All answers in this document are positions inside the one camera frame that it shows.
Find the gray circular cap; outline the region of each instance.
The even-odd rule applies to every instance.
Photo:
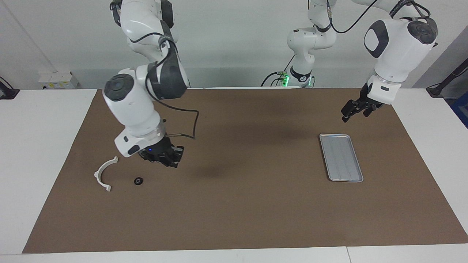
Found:
[[[133,88],[134,80],[129,74],[113,76],[104,88],[104,94],[110,100],[118,102],[123,100]]]
[[[437,37],[436,30],[429,24],[421,21],[408,23],[408,32],[423,44],[432,44]]]

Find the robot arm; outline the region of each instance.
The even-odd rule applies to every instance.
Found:
[[[370,0],[353,1],[368,4]],[[377,2],[376,7],[388,11],[391,18],[376,21],[366,32],[364,46],[377,63],[374,73],[362,87],[360,97],[349,100],[342,108],[344,122],[363,110],[364,116],[368,117],[383,104],[391,104],[409,73],[434,47],[437,25],[428,15],[420,13],[420,5],[401,0],[391,7],[396,1],[390,2]]]
[[[333,8],[335,3],[336,0],[331,0],[330,8]],[[335,31],[321,30],[329,24],[326,0],[311,0],[307,15],[314,26],[294,29],[288,35],[288,46],[294,51],[291,66],[287,69],[290,76],[289,86],[310,86],[310,75],[315,62],[312,50],[327,49],[336,41]]]
[[[363,110],[365,116],[391,104],[396,92],[434,46],[437,26],[434,20],[420,11],[427,9],[414,0],[352,0],[389,13],[389,19],[376,21],[367,31],[364,45],[377,58],[374,74],[361,91],[361,97],[350,100],[343,107],[343,121]],[[336,40],[331,11],[336,0],[311,0],[308,17],[314,27],[293,30],[288,46],[294,51],[292,66],[288,69],[291,86],[307,87],[314,66],[312,50],[331,47]]]
[[[145,160],[177,167],[183,147],[171,144],[153,106],[153,100],[181,97],[188,86],[169,30],[173,22],[172,6],[168,3],[167,0],[111,3],[114,20],[122,27],[130,48],[151,63],[121,70],[106,83],[103,95],[116,119],[125,126],[114,140],[124,157],[139,153]]]

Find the white table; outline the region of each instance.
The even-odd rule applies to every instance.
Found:
[[[0,101],[0,262],[468,262],[468,244],[20,255],[95,93],[23,90]],[[468,232],[468,130],[423,89],[400,90],[394,108]]]

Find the silver tray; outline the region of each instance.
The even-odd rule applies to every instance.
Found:
[[[349,135],[320,134],[319,138],[330,180],[342,182],[364,180]]]

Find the brown paper surface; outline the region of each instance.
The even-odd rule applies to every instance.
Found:
[[[201,112],[197,140],[172,138],[175,169],[118,153],[98,91],[23,253],[468,243],[391,106],[341,121],[358,94],[189,90],[166,101]],[[195,114],[155,106],[168,133],[191,133]],[[320,133],[351,136],[362,183],[328,179]],[[114,156],[107,192],[93,173]]]

